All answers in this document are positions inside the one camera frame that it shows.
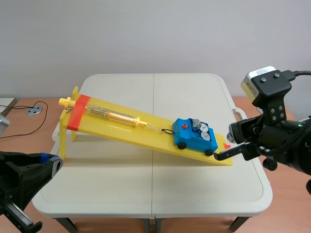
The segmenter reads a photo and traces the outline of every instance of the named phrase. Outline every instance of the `yellow support stand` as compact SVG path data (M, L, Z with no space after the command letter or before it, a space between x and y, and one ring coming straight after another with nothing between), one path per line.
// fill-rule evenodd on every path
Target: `yellow support stand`
M80 94L78 94L78 87L75 87L72 93L72 100L77 100L79 96ZM162 128L161 125L163 125L165 129L173 129L172 120L126 108L106 101L98 100L95 98L90 98L88 104L105 109L110 109L119 113L139 117L140 120L144 122L149 122L158 129ZM66 157L66 129L71 114L72 111L67 112L66 110L64 110L60 116L59 146L60 156L63 159L65 159ZM218 161L215 160L214 156L205 156L204 153L200 151L191 149L178 149L177 146L174 144L173 135L159 133L157 130L147 128L143 125L137 125L135 127L130 124L124 124L115 120L95 116L87 111L84 111L82 115L78 131L99 137L134 144L141 147L150 148L152 150L158 150L170 154L208 162L214 165L232 165L231 158L223 161ZM71 140L73 142L76 136L76 132L71 132ZM218 149L216 151L220 152L222 150L225 150L225 137L218 133L216 133L215 136L218 144Z

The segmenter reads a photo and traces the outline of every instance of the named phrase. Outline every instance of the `wooden table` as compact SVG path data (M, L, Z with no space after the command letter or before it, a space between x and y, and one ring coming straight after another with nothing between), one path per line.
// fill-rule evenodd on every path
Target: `wooden table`
M28 136L19 136L0 139L0 150L17 151L24 153L47 152L54 144L52 132L55 129L62 108L58 106L58 99L23 99L17 105L32 105L37 100L45 101L48 105L46 122L40 130ZM248 117L258 115L256 108L247 98L234 98L237 107L242 108ZM11 125L3 136L17 133L29 133L36 129L44 118L44 113L36 116L27 116L25 110L12 110L7 116ZM288 111L288 119L294 119ZM274 192L271 206L263 214L248 220L237 231L240 233L309 233L311 229L311 197L305 186L309 176L279 165L274 172L266 171ZM26 214L35 222L42 221L41 232L66 233L67 231L54 219L39 214L30 203L25 210ZM233 217L193 217L171 218L163 221L164 233L228 233L228 227ZM114 232L139 233L143 232L142 222L138 219L100 218L100 219L73 219L79 232ZM0 217L0 233L18 233L6 217Z

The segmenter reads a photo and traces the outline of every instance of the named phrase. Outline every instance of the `black wheel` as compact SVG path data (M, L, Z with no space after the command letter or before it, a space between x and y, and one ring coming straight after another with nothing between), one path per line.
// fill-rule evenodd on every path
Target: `black wheel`
M211 156L211 155L213 155L213 151L212 150L206 150L205 152L204 152L204 154L206 155L206 156Z
M262 166L269 171L274 171L277 168L277 162L267 158L262 162Z
M177 145L177 147L178 147L178 149L180 149L180 150L184 150L185 148L187 148L187 145L186 145L186 143L181 142L181 143L179 143L179 144Z

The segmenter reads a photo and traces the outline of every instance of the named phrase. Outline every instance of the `red tape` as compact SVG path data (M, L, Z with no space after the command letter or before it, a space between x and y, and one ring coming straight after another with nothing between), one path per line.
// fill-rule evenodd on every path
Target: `red tape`
M71 117L69 119L67 129L73 130L73 131L78 131L80 121L82 119L82 115L83 115L83 112L86 108L86 104L89 101L89 98L90 98L90 96L80 95L80 97L78 98L78 100L76 101L76 103L73 107L72 114L71 114Z

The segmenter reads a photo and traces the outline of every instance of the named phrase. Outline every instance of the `white wall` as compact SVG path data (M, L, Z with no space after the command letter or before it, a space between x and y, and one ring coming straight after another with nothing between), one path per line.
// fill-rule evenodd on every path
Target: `white wall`
M243 95L254 69L311 69L310 9L309 0L2 0L0 96L67 96L93 74L171 72L215 73ZM297 117L311 113L310 79L287 98Z

